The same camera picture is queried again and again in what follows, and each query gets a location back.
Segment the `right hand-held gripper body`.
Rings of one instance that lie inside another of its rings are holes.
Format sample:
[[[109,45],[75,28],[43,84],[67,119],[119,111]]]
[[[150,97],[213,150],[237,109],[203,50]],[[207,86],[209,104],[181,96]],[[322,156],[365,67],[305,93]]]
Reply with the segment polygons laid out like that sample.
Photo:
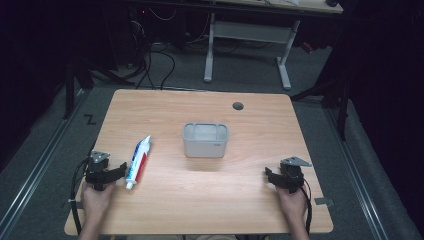
[[[280,172],[283,177],[283,188],[289,193],[295,193],[304,185],[302,167],[311,167],[312,164],[296,156],[280,161]]]

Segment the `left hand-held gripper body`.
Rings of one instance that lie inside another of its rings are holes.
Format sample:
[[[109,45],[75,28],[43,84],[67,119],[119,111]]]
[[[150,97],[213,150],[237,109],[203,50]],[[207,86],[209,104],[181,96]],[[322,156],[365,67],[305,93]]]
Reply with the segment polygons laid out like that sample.
[[[103,191],[106,184],[106,169],[109,164],[110,154],[92,150],[88,158],[86,169],[86,182],[91,184],[96,191]]]

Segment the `white red blue toothpaste tube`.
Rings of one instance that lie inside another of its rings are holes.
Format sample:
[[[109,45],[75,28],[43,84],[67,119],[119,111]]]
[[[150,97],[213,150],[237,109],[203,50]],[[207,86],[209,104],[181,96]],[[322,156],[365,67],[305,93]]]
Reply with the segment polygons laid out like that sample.
[[[151,136],[148,135],[136,145],[131,160],[131,165],[126,176],[127,190],[132,190],[138,182],[144,163],[146,162],[148,153],[150,151],[150,140]]]

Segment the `grey plastic organizer box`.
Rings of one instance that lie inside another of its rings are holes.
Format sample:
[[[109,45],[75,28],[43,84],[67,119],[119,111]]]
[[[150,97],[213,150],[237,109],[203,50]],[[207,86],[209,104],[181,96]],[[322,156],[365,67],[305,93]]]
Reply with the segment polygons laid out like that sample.
[[[191,158],[222,158],[229,130],[221,123],[187,123],[182,130],[184,154]]]

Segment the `person's right hand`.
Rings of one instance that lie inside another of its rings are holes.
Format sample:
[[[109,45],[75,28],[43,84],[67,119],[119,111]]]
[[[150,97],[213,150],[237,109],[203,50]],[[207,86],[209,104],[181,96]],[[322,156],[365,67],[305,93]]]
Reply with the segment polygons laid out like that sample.
[[[287,189],[276,188],[280,198],[280,205],[283,214],[291,222],[303,221],[307,210],[306,198],[302,190],[290,193]]]

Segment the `person's left hand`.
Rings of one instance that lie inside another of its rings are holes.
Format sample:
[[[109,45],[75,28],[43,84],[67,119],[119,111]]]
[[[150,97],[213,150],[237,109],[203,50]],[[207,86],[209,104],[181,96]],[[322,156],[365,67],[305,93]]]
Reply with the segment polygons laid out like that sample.
[[[82,202],[86,218],[100,221],[106,214],[111,201],[115,184],[108,184],[103,191],[97,191],[94,186],[85,183],[82,192]]]

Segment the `black metal stand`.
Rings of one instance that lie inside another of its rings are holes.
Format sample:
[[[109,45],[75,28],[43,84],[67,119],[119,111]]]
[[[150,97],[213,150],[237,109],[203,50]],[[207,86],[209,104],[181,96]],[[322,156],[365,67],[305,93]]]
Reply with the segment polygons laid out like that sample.
[[[94,87],[90,74],[90,62],[81,56],[72,56],[65,65],[65,114],[64,119],[69,119],[76,105],[75,82],[85,90]]]
[[[320,83],[301,93],[291,96],[292,101],[299,101],[308,96],[322,96],[321,106],[323,108],[338,108],[336,129],[339,137],[345,141],[345,125],[350,92],[351,78],[338,78],[329,82]]]

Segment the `desk with white metal legs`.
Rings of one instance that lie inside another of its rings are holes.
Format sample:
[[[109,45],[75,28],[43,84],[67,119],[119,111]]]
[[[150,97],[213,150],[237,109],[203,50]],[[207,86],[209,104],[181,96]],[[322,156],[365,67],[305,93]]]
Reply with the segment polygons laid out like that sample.
[[[205,60],[204,81],[213,79],[214,42],[216,38],[247,40],[282,44],[285,49],[276,58],[282,86],[291,89],[286,61],[299,29],[302,17],[339,17],[344,9],[339,0],[137,0],[155,7],[205,10],[210,12],[208,51]],[[290,20],[290,26],[276,23],[242,23],[237,20],[218,20],[216,14],[250,15],[257,17],[282,17]]]

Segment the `metal floor rail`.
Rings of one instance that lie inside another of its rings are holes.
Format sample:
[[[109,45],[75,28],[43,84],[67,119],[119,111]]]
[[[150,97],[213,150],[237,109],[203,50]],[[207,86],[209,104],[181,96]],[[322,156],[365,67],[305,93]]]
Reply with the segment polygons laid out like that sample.
[[[7,240],[90,90],[61,91],[0,173],[0,240]]]
[[[340,134],[338,133],[337,120],[334,112],[332,110],[325,110],[324,114],[342,151],[343,160],[347,168],[347,175],[351,181],[352,187],[355,191],[374,240],[389,240],[387,232],[382,225],[381,219],[375,208],[374,201],[371,199],[363,179],[360,176],[350,149],[347,143],[340,137]]]

